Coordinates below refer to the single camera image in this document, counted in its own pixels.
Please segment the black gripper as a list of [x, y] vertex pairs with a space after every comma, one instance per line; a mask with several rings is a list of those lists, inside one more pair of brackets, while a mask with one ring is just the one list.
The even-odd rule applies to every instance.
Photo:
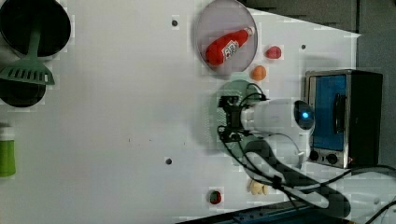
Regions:
[[221, 96], [218, 108], [225, 112], [226, 122], [218, 128], [219, 139], [224, 143], [240, 142], [243, 136], [249, 136], [240, 120], [242, 106], [238, 96]]

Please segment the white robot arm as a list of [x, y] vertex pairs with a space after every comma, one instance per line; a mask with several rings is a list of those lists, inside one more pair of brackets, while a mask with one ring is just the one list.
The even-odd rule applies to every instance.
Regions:
[[218, 109], [225, 114], [225, 123], [217, 127], [219, 140], [252, 180], [328, 216], [350, 214], [350, 202], [342, 192], [301, 170], [315, 128], [315, 113], [309, 104], [251, 93], [244, 98], [221, 96]]

